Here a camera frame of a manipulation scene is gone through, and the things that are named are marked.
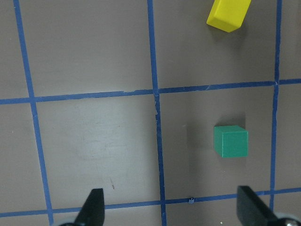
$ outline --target green block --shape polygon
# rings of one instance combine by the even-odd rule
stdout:
[[[239,126],[215,126],[214,149],[222,158],[248,156],[248,131]]]

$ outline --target grid line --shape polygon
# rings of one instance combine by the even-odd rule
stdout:
[[[282,85],[294,85],[301,84],[301,79],[287,79],[279,80],[279,86]],[[251,82],[237,82],[237,83],[224,83],[224,84],[212,84],[201,86],[184,86],[184,87],[171,87],[171,88],[159,88],[159,94],[166,93],[183,93],[183,92],[203,92],[218,89],[242,89],[242,88],[255,88],[255,87],[270,87],[274,86],[274,81],[251,81]],[[153,95],[152,89],[139,89],[131,92],[125,91],[112,91],[112,92],[98,92],[98,93],[81,93],[81,94],[66,94],[55,96],[40,96],[34,97],[34,101],[38,102],[50,102],[50,101],[64,101],[64,100],[79,100],[88,98],[107,98],[107,97],[127,97],[127,96],[140,96],[140,95]],[[12,104],[24,104],[30,103],[32,98],[20,97],[20,98],[7,98],[0,99],[0,105],[12,105]]]
[[[51,205],[50,192],[49,192],[49,187],[48,187],[48,179],[47,179],[46,166],[45,166],[45,159],[44,159],[42,140],[41,140],[41,134],[40,134],[38,111],[37,111],[37,105],[36,105],[36,102],[34,99],[32,77],[31,77],[27,49],[26,49],[26,42],[25,42],[25,36],[24,36],[20,3],[19,3],[19,0],[13,0],[13,1],[14,1],[16,23],[17,23],[17,29],[18,29],[18,34],[19,34],[19,41],[20,41],[20,47],[21,47],[23,65],[24,65],[27,90],[28,90],[28,95],[29,95],[30,105],[31,105],[31,110],[32,110],[33,127],[34,127],[34,133],[35,133],[36,144],[37,144],[37,149],[38,149],[38,156],[39,156],[39,163],[40,163],[40,170],[41,170],[41,176],[42,176],[42,183],[43,183],[43,189],[44,189],[44,195],[45,195],[48,220],[49,220],[49,224],[51,225],[51,224],[53,224],[52,205]]]
[[[156,108],[156,127],[157,127],[156,130],[157,130],[157,150],[158,150],[158,168],[159,168],[159,185],[160,185],[160,202],[161,202],[161,223],[162,226],[166,226],[167,221],[166,221],[162,131],[161,131],[160,93],[158,88],[155,27],[154,27],[154,13],[153,13],[152,0],[147,0],[147,14],[148,14],[148,23],[149,23],[151,78],[152,78],[152,88],[153,88],[153,94],[155,98],[155,108]]]
[[[277,109],[279,95],[279,63],[280,63],[280,43],[281,43],[281,14],[282,0],[277,0],[277,19],[276,19],[276,46],[275,46],[275,85],[273,96],[273,112],[272,112],[272,141],[271,141],[271,166],[270,166],[270,196],[269,207],[274,209],[274,194],[275,190],[275,174],[276,174],[276,145],[277,145]]]
[[[275,191],[257,191],[255,192],[258,196],[262,195],[271,195],[271,194],[289,194],[289,193],[297,193],[301,192],[301,187],[297,188],[288,188],[288,189],[280,189]],[[195,198],[195,202],[209,202],[209,201],[218,201],[218,200],[227,200],[227,199],[235,199],[237,194],[224,194],[224,195],[214,195],[214,196],[206,196],[206,197],[198,197]],[[179,203],[188,203],[188,198],[183,199],[169,199],[166,200],[166,205],[169,204],[179,204]],[[160,205],[161,201],[150,201],[150,202],[132,202],[132,203],[122,203],[122,204],[111,204],[106,205],[106,210],[112,209],[121,209],[121,208],[131,208],[131,207],[141,207],[141,206],[154,206]],[[81,207],[76,208],[63,208],[63,209],[53,209],[53,213],[69,213],[69,212],[79,212]],[[3,217],[17,217],[17,216],[29,216],[29,215],[40,215],[47,214],[47,210],[32,210],[32,211],[20,211],[20,212],[7,212],[0,213],[0,218]]]

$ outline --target yellow block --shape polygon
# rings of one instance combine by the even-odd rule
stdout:
[[[207,24],[225,32],[241,27],[251,0],[215,0]]]

